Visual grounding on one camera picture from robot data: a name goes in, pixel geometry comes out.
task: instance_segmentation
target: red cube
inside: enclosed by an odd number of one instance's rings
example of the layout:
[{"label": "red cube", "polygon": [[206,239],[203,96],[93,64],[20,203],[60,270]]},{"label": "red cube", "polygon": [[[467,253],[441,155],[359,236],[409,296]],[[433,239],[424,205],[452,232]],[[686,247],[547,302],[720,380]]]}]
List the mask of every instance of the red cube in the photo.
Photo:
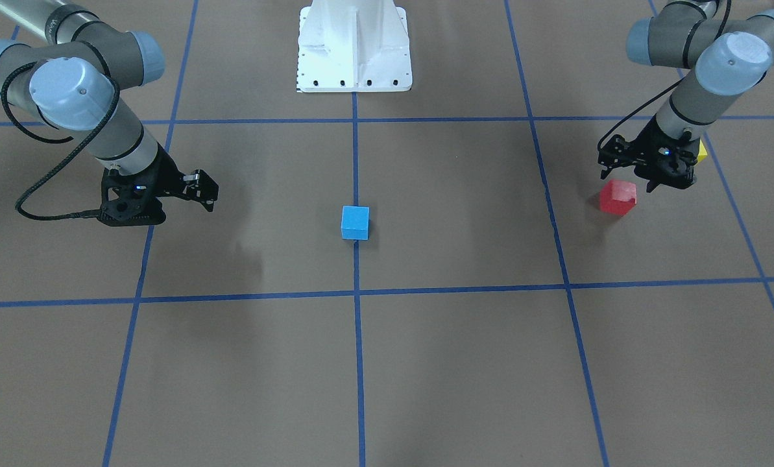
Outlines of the red cube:
[{"label": "red cube", "polygon": [[600,210],[623,216],[638,204],[638,187],[632,182],[609,180],[600,190]]}]

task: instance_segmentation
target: yellow cube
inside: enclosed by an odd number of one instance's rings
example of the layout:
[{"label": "yellow cube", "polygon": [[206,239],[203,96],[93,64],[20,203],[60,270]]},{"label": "yellow cube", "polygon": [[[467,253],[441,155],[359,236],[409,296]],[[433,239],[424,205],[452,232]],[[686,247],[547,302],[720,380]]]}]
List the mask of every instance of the yellow cube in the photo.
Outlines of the yellow cube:
[{"label": "yellow cube", "polygon": [[701,148],[698,150],[698,162],[701,163],[701,160],[704,160],[707,158],[707,156],[710,156],[710,153],[707,152],[707,148],[704,147],[704,141],[700,141],[699,144],[701,145]]}]

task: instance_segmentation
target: gray robot arm segment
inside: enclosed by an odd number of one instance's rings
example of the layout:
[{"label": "gray robot arm segment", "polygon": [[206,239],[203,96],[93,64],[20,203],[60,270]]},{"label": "gray robot arm segment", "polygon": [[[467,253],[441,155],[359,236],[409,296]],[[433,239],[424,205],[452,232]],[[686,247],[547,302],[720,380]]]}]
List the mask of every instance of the gray robot arm segment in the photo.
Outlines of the gray robot arm segment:
[{"label": "gray robot arm segment", "polygon": [[[73,139],[84,141],[111,112],[116,88],[142,86],[164,72],[164,56],[152,36],[119,32],[81,6],[0,0],[0,11],[49,44],[33,48],[0,40],[0,94],[11,79],[5,89],[10,104]],[[105,224],[159,224],[164,221],[159,196],[197,201],[209,212],[217,200],[217,184],[203,171],[182,174],[121,100],[85,149],[105,168],[99,216]]]},{"label": "gray robot arm segment", "polygon": [[[627,52],[634,62],[692,71],[635,141],[617,135],[598,148],[601,178],[634,166],[636,175],[649,180],[647,191],[659,184],[692,186],[701,136],[774,65],[774,10],[722,25],[708,20],[715,3],[674,0],[658,18],[633,27]],[[725,33],[715,39],[722,26]]]}]

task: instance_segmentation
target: white metal pedestal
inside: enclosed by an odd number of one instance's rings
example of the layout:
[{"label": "white metal pedestal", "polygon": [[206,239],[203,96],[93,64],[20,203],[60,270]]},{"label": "white metal pedestal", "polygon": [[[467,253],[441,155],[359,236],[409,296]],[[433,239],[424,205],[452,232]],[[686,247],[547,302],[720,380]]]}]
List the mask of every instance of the white metal pedestal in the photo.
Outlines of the white metal pedestal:
[{"label": "white metal pedestal", "polygon": [[313,0],[300,11],[298,45],[297,91],[413,86],[407,12],[393,0]]}]

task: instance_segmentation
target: black cable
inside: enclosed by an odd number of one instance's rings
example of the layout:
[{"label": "black cable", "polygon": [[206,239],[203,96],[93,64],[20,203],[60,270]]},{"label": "black cable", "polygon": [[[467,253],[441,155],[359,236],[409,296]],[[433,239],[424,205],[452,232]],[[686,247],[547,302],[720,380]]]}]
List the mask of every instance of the black cable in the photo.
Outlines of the black cable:
[{"label": "black cable", "polygon": [[78,146],[75,147],[75,149],[72,150],[72,152],[69,153],[69,156],[66,156],[62,162],[60,162],[57,166],[55,166],[54,169],[51,169],[46,175],[43,176],[40,180],[38,180],[33,186],[30,187],[30,189],[26,190],[24,194],[21,195],[21,198],[18,198],[18,200],[15,203],[15,210],[19,213],[21,213],[22,216],[25,218],[32,219],[32,221],[60,221],[60,219],[93,219],[97,218],[101,211],[100,210],[89,210],[89,211],[81,211],[78,213],[68,213],[67,215],[57,215],[57,216],[37,216],[32,215],[31,213],[27,213],[22,205],[25,203],[26,199],[28,199],[34,192],[36,192],[43,184],[48,182],[52,177],[54,177],[58,172],[61,171],[64,167],[67,166],[68,163],[72,162],[72,159],[75,159],[75,156],[78,156],[78,154],[84,150],[85,147],[87,147],[88,144],[90,144],[93,139],[99,135],[101,130],[104,130],[105,125],[107,125],[107,122],[110,121],[110,118],[113,116],[113,114],[116,112],[116,108],[119,106],[119,99],[121,94],[121,89],[119,88],[119,83],[115,82],[115,80],[111,77],[107,77],[109,82],[113,85],[113,100],[110,103],[110,108],[107,110],[107,113],[104,115],[104,118],[99,121],[99,124],[96,125],[95,128],[93,128],[92,131],[87,135],[86,138],[84,138],[84,141],[81,141]]},{"label": "black cable", "polygon": [[724,6],[724,18],[721,19],[721,26],[718,27],[716,33],[716,39],[720,38],[724,34],[724,28],[727,27],[727,20],[730,19],[730,11],[732,9],[733,0],[727,0],[727,5]]},{"label": "black cable", "polygon": [[641,110],[647,108],[649,106],[649,104],[651,104],[654,101],[657,101],[659,98],[663,97],[663,95],[666,94],[667,92],[672,91],[673,89],[675,89],[683,80],[684,79],[681,78],[680,80],[678,80],[677,82],[672,84],[672,86],[669,86],[669,88],[666,88],[665,90],[659,92],[659,94],[656,95],[656,97],[651,98],[650,100],[646,101],[642,106],[638,107],[635,110],[632,110],[632,113],[630,113],[629,115],[626,115],[623,119],[621,119],[621,121],[618,121],[618,123],[615,124],[615,126],[613,126],[611,130],[607,131],[607,133],[605,135],[603,135],[603,138],[600,138],[600,141],[598,141],[598,144],[597,144],[597,150],[598,151],[603,150],[603,142],[606,141],[606,139],[609,138],[609,136],[615,130],[617,130],[620,125],[626,123],[626,121],[628,121],[628,119],[630,119],[633,116],[635,116],[636,114],[638,114],[638,112],[641,112]]},{"label": "black cable", "polygon": [[6,80],[3,82],[3,86],[1,86],[1,104],[3,106],[3,111],[6,112],[6,116],[9,117],[9,121],[12,122],[13,125],[17,127],[18,130],[22,131],[24,135],[35,139],[36,141],[40,141],[42,143],[47,143],[50,145],[60,145],[62,143],[67,143],[70,141],[73,141],[72,136],[67,136],[63,139],[49,139],[45,138],[43,136],[38,136],[35,133],[32,133],[30,130],[27,130],[24,125],[21,124],[21,122],[18,121],[18,119],[15,118],[15,115],[12,114],[12,110],[9,107],[9,101],[6,99],[6,92],[9,91],[9,86],[12,85],[12,82],[24,71],[30,71],[37,62],[31,62],[27,63],[24,66],[21,66],[17,68],[15,71],[11,72],[9,76],[6,77]]}]

